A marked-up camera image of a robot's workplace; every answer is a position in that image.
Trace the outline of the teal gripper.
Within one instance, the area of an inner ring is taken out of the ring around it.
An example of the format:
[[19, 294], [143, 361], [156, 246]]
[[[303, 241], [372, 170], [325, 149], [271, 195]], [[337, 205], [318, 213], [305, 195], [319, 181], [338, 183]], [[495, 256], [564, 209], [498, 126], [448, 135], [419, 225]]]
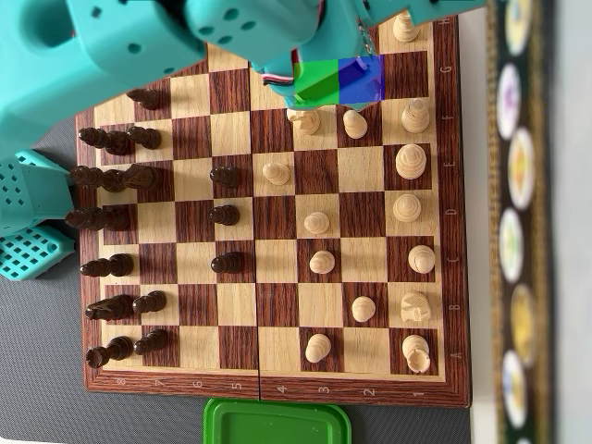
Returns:
[[282, 90], [287, 108], [314, 109], [338, 100], [355, 111], [372, 105], [372, 95], [339, 94], [339, 75], [366, 77], [376, 72], [376, 58], [356, 57], [358, 50], [357, 27], [305, 28], [282, 54], [282, 73], [292, 76], [292, 85]]

